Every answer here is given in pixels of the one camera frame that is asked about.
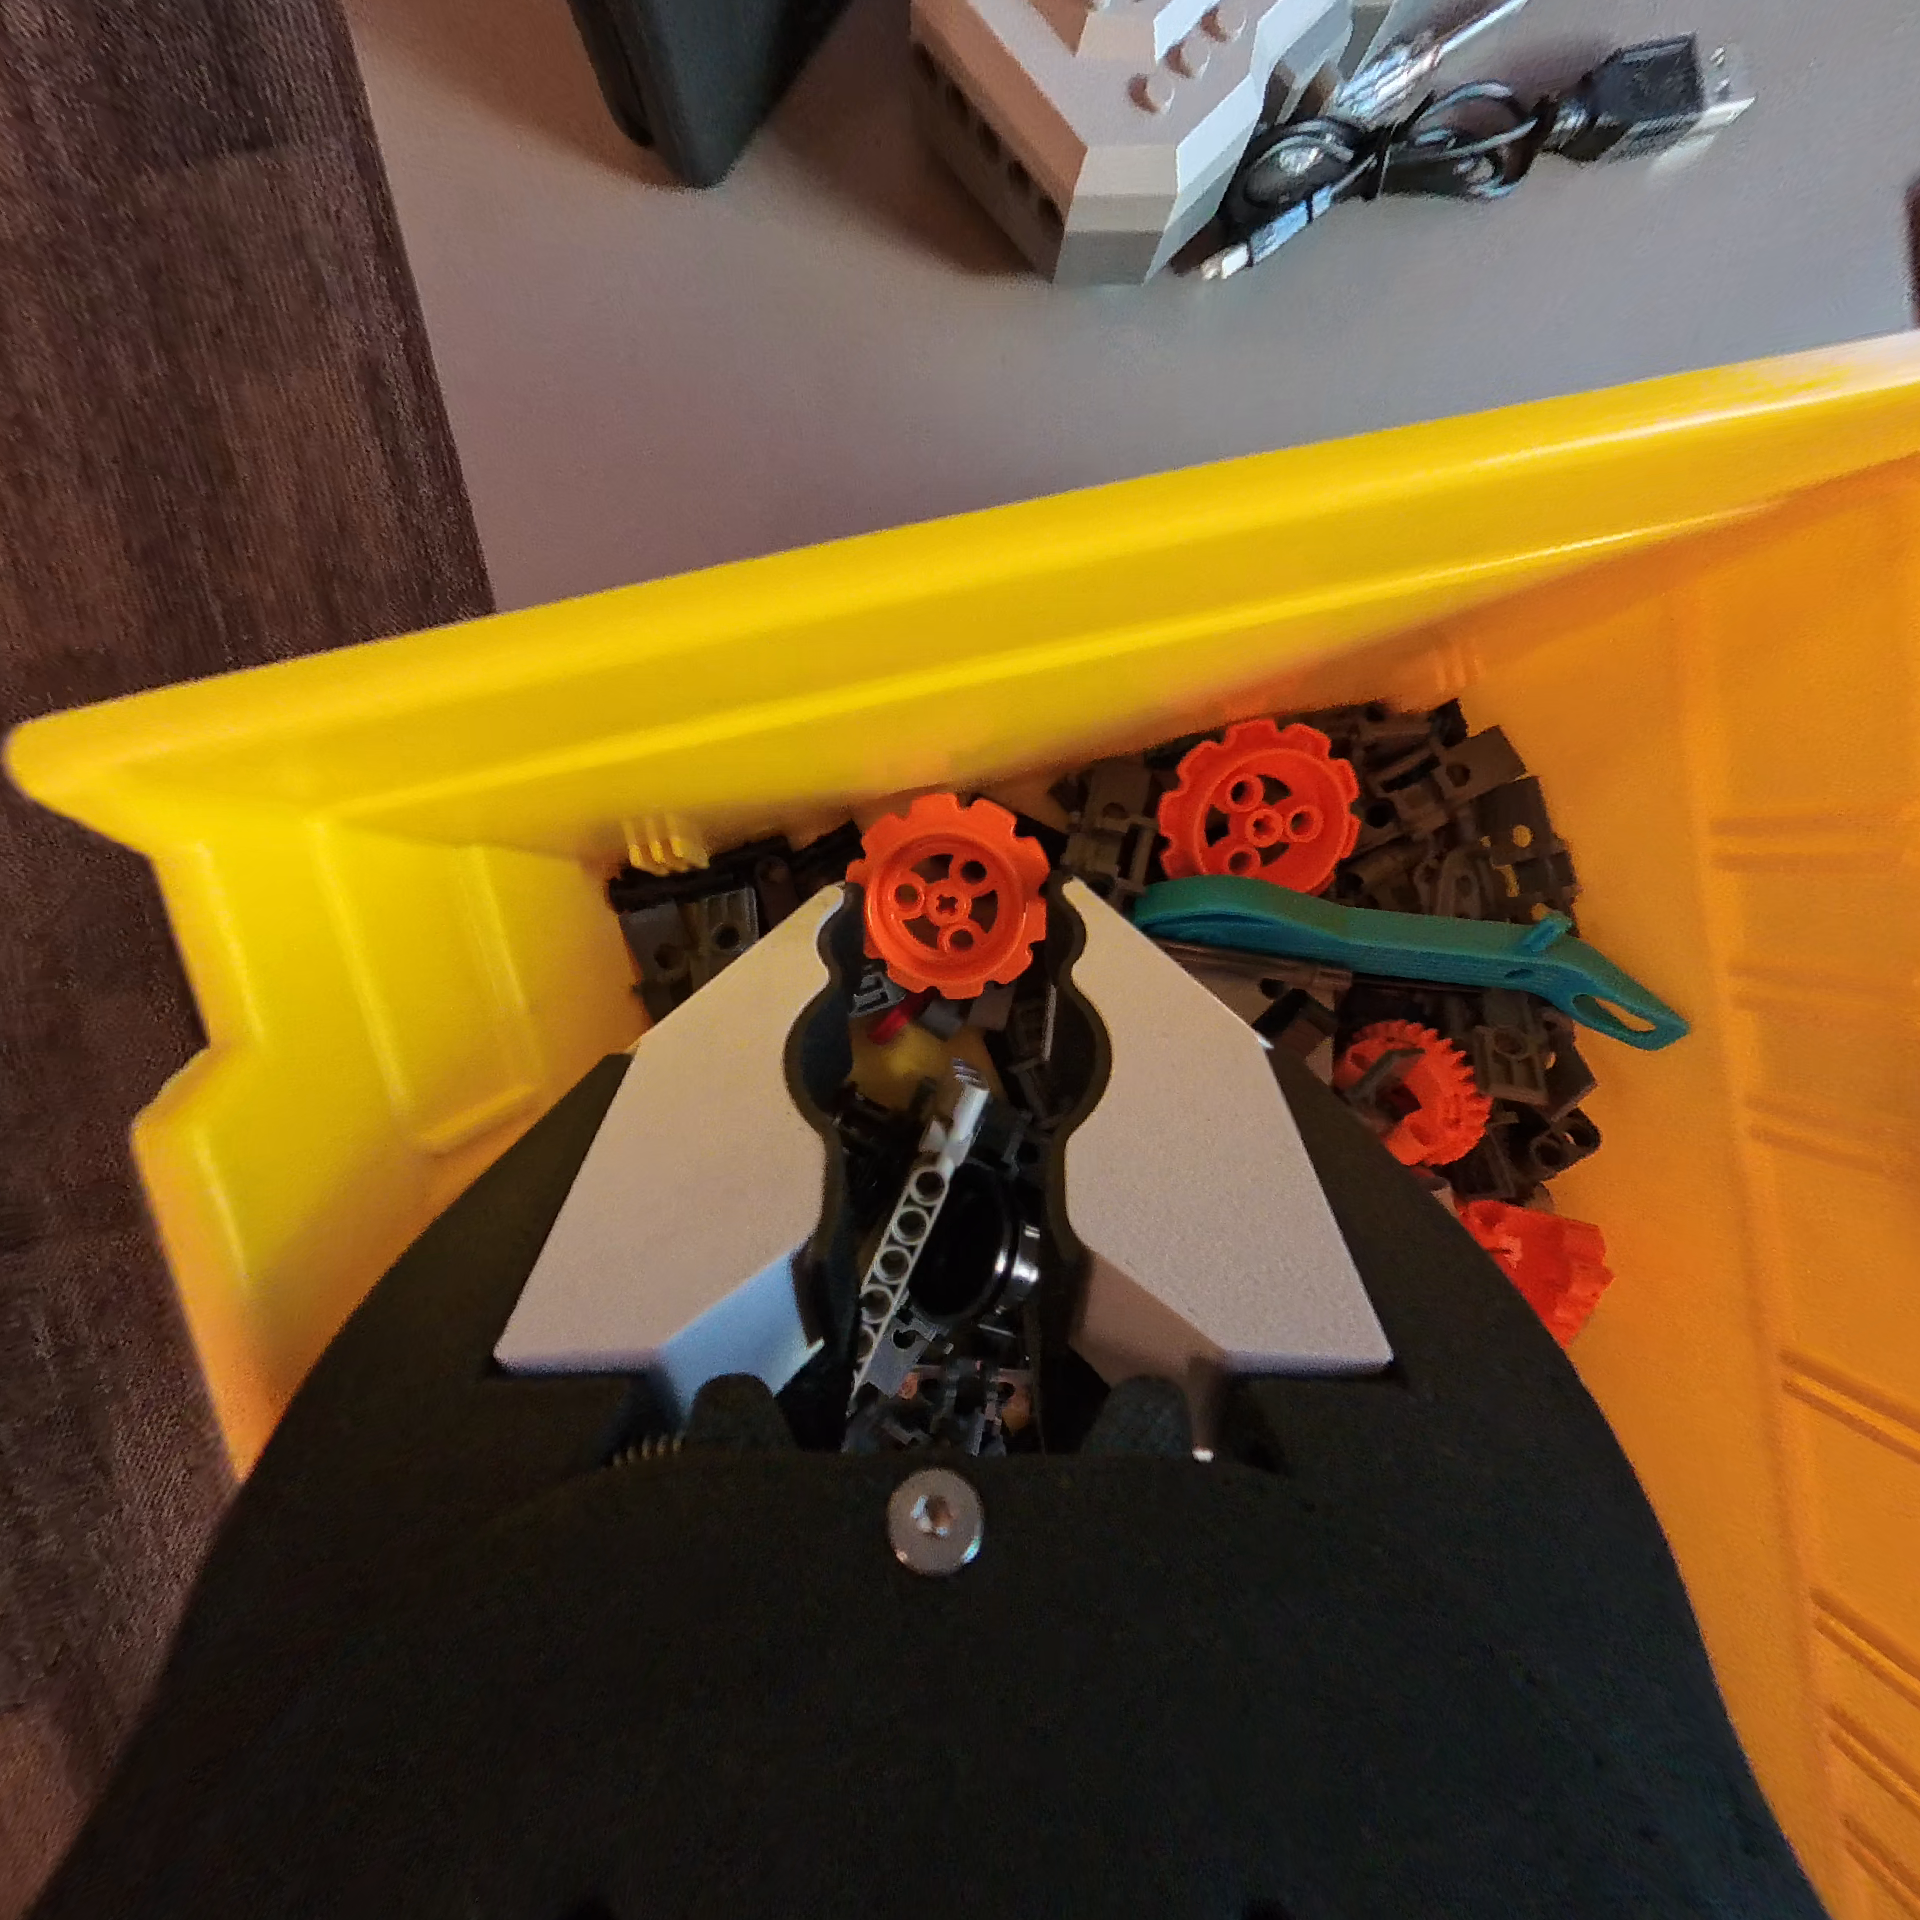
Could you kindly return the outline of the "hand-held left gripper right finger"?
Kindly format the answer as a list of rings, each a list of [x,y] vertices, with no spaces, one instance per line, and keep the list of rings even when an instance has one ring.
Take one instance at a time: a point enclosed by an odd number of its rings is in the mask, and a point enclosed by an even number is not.
[[[1059,1173],[1088,1257],[1071,1345],[1112,1385],[1181,1385],[1215,1452],[1233,1379],[1373,1376],[1393,1347],[1269,1045],[1080,879],[1062,904],[1097,1041]]]

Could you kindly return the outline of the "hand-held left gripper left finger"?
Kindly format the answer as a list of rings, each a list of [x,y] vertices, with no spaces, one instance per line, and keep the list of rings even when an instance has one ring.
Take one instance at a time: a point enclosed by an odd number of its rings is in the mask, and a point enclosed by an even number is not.
[[[808,896],[641,1036],[494,1360],[641,1376],[671,1414],[719,1376],[785,1388],[853,1339],[832,1104],[853,1070],[857,886]]]

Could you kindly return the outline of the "pile of dark building parts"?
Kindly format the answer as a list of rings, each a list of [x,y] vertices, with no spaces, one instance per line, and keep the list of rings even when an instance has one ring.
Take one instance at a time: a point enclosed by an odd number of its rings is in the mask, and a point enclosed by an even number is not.
[[[1471,733],[1454,702],[1428,713],[1343,705],[1278,722],[1327,733],[1331,756],[1348,757],[1360,781],[1359,845],[1318,899],[1514,922],[1556,910],[1576,925],[1573,852],[1551,823],[1538,778],[1500,727]],[[1020,810],[1015,820],[1045,845],[1055,874],[1080,879],[1098,899],[1133,913],[1150,886],[1173,882],[1160,857],[1160,799],[1174,785],[1181,757],[1221,735],[1193,735],[1066,777],[1050,791],[1062,829]],[[663,852],[617,869],[609,904],[639,964],[646,1012],[663,1018],[681,1006],[790,917],[804,896],[846,879],[860,841],[864,835],[842,823],[804,846],[782,835],[740,841],[687,871],[671,871]],[[1373,1020],[1416,1020],[1445,1033],[1492,1099],[1492,1121],[1475,1151],[1445,1165],[1410,1165],[1454,1213],[1479,1198],[1550,1211],[1550,1181],[1602,1143],[1584,1109],[1596,1079],[1576,1043],[1578,1023],[1547,999],[1155,942],[1263,1043],[1299,1053],[1330,1083],[1340,1052]],[[1059,990],[1045,984],[1042,963],[1011,986],[948,999],[909,993],[872,958],[853,1006],[868,1020],[874,1048],[897,1043],[911,1024],[952,1036],[972,1023],[987,1033],[1000,1096],[968,1162],[1028,1186],[1040,1216],[1045,1151],[1062,1134],[1071,1109]],[[828,1436],[849,1452],[1006,1452],[1013,1432],[1033,1431],[1033,1443],[1045,1447],[1071,1424],[1074,1390],[1053,1385],[1053,1379],[1066,1379],[1066,1360],[1050,1351],[1042,1309],[1000,1307],[942,1330],[897,1396],[872,1405],[857,1422],[849,1411],[832,1414]]]

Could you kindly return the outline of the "yellow plastic parts bin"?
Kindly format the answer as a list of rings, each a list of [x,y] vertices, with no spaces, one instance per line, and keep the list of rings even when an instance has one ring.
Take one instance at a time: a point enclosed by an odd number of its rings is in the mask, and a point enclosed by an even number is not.
[[[1578,921],[1573,1360],[1834,1915],[1916,1915],[1916,336],[1074,492],[141,689],[13,735],[154,874],[207,1043],[131,1147],[248,1472],[404,1244],[639,1031],[626,852],[1259,712],[1458,696]]]

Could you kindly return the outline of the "orange gear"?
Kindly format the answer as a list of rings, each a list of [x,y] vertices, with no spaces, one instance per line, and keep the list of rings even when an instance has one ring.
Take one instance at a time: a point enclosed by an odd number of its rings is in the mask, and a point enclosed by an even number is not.
[[[1484,1141],[1492,1099],[1469,1057],[1437,1027],[1373,1020],[1340,1052],[1335,1091],[1408,1165],[1445,1165]]]

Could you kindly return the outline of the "light grey perforated beam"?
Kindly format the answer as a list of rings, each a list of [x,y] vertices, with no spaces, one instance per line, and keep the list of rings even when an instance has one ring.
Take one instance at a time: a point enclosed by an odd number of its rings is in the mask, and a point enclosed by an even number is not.
[[[991,1094],[981,1071],[968,1061],[955,1061],[952,1096],[927,1121],[900,1201],[887,1216],[860,1281],[850,1422],[860,1419],[872,1405],[897,1396],[925,1351],[942,1335],[936,1321],[914,1301],[911,1283],[927,1264],[935,1226],[944,1218],[990,1104]]]

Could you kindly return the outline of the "black wheel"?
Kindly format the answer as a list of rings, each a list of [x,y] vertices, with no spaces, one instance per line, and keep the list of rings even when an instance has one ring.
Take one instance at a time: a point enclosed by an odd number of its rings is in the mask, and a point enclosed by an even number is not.
[[[1000,1307],[1020,1307],[1042,1271],[1042,1220],[1028,1186],[968,1162],[952,1171],[905,1296],[921,1321],[949,1330]]]

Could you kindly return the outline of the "blue brick separator tool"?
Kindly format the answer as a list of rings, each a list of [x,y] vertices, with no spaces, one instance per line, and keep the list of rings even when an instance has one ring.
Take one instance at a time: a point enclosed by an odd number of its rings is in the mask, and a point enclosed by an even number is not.
[[[1178,944],[1530,993],[1636,1048],[1667,1048],[1691,1033],[1691,1020],[1584,942],[1556,910],[1530,922],[1463,921],[1340,904],[1262,879],[1187,875],[1150,886],[1133,917],[1143,934]]]

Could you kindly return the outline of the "orange spiky part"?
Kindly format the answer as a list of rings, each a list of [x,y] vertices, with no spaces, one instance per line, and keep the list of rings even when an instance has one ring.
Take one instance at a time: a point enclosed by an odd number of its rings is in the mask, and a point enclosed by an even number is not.
[[[1596,1223],[1495,1198],[1463,1202],[1469,1233],[1518,1286],[1560,1347],[1573,1347],[1614,1274]]]

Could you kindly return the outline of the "grey control hub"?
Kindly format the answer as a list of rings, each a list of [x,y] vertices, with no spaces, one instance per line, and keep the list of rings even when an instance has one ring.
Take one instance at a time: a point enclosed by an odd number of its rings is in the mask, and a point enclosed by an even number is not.
[[[1352,28],[1348,3],[914,3],[914,113],[1042,277],[1142,284]]]

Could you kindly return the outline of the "black box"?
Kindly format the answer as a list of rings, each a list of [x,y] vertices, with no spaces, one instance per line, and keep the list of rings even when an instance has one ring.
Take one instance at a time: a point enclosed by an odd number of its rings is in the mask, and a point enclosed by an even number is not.
[[[690,188],[723,182],[846,3],[571,3],[621,130]]]

